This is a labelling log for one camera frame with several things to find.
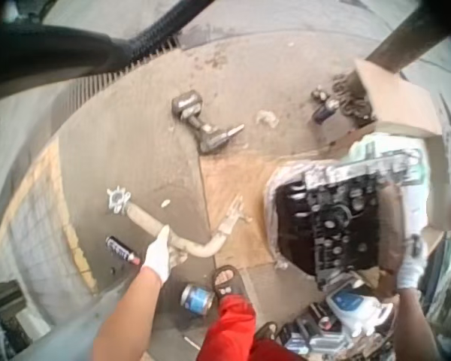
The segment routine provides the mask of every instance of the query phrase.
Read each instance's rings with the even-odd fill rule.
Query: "foot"
[[[229,295],[241,295],[247,297],[246,288],[239,271],[231,265],[218,268],[213,274],[213,288],[217,298],[221,300]]]
[[[267,322],[254,335],[254,340],[275,340],[277,336],[277,323]]]

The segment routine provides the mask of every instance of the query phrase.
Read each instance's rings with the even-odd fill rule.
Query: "red pants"
[[[219,319],[207,331],[197,361],[304,361],[275,341],[254,341],[255,331],[253,306],[242,296],[224,297]]]

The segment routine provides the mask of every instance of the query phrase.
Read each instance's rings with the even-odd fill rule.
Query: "metal grate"
[[[62,91],[52,104],[52,124],[57,130],[75,111],[84,105],[95,94],[106,89],[112,83],[119,80],[141,65],[158,58],[179,47],[177,36],[171,36],[155,51],[149,53],[142,60],[133,62],[121,71],[81,77],[72,80],[67,88]]]

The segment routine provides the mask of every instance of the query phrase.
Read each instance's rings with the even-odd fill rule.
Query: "sandal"
[[[277,336],[277,323],[266,322],[254,334],[254,340],[275,340]]]
[[[216,280],[219,277],[219,274],[224,271],[231,271],[233,273],[232,278],[230,280],[222,282],[221,284],[216,284]],[[244,286],[244,282],[242,281],[241,274],[232,265],[224,265],[223,267],[216,269],[212,276],[212,285],[219,300],[229,295],[241,295],[247,298],[246,287]]]

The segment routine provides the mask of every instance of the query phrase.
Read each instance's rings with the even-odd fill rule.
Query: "white glove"
[[[160,230],[157,239],[147,248],[145,261],[142,265],[142,268],[149,267],[157,273],[162,280],[162,284],[167,281],[168,276],[171,273],[171,262],[168,253],[168,239],[170,232],[171,228],[169,226],[164,226]]]
[[[424,240],[414,235],[405,244],[404,258],[398,270],[398,290],[406,288],[418,288],[419,279],[424,274],[428,265],[428,245]]]

